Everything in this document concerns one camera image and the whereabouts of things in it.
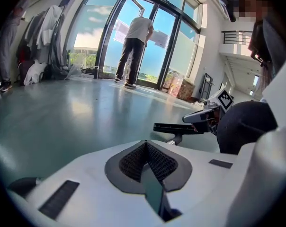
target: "cardboard box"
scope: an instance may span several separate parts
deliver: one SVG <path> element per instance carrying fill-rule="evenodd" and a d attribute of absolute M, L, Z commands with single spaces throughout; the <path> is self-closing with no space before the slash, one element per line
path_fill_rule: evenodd
<path fill-rule="evenodd" d="M 192 82 L 184 78 L 174 77 L 169 87 L 168 93 L 182 100 L 190 100 L 194 92 L 194 88 L 195 85 Z"/>

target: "person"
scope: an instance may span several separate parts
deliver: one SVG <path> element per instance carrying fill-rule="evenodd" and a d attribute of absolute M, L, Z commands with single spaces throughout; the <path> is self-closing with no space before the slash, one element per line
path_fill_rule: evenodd
<path fill-rule="evenodd" d="M 124 84 L 126 88 L 135 88 L 134 80 L 136 71 L 138 68 L 139 60 L 144 48 L 144 45 L 150 39 L 153 34 L 152 21 L 145 17 L 136 17 L 130 24 L 128 33 L 125 37 L 122 56 L 116 71 L 115 82 L 119 82 L 122 78 L 125 63 L 128 59 L 129 54 L 132 52 L 130 70 L 128 79 Z"/>
<path fill-rule="evenodd" d="M 280 0 L 239 0 L 238 9 L 240 17 L 255 17 L 263 24 L 271 63 L 262 67 L 261 80 L 268 85 L 286 61 L 286 5 Z M 256 142 L 275 128 L 277 122 L 265 100 L 238 103 L 218 123 L 220 152 L 238 154 L 243 145 Z"/>
<path fill-rule="evenodd" d="M 29 6 L 30 0 L 20 0 L 6 19 L 0 31 L 0 91 L 12 88 L 10 81 L 10 47 L 16 37 L 22 15 Z"/>

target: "pants hanging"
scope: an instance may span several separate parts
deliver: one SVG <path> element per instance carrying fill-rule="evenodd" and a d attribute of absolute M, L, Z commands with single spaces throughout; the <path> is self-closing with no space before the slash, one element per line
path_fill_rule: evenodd
<path fill-rule="evenodd" d="M 0 81 L 10 81 L 10 47 L 16 37 L 17 24 L 6 25 L 0 36 Z"/>

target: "floor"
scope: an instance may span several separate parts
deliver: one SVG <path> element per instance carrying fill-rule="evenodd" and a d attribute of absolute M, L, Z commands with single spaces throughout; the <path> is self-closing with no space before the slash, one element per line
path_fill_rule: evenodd
<path fill-rule="evenodd" d="M 155 122 L 182 123 L 193 104 L 112 80 L 73 79 L 14 87 L 0 94 L 0 176 L 47 177 L 76 157 L 134 140 L 162 140 Z M 219 152 L 211 133 L 184 136 L 181 147 Z"/>

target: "cloud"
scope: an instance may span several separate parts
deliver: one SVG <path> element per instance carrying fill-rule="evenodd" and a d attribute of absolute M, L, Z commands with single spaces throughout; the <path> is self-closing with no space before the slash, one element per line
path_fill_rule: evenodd
<path fill-rule="evenodd" d="M 78 33 L 74 47 L 86 47 L 91 49 L 97 49 L 99 46 L 100 38 L 103 32 L 103 28 L 96 28 L 90 33 Z"/>
<path fill-rule="evenodd" d="M 95 23 L 102 23 L 103 22 L 102 19 L 98 19 L 96 17 L 89 17 L 88 20 L 91 22 L 95 22 Z"/>
<path fill-rule="evenodd" d="M 88 12 L 96 12 L 99 13 L 101 15 L 109 15 L 111 10 L 113 9 L 113 7 L 109 7 L 109 6 L 98 6 L 94 9 L 88 9 Z"/>

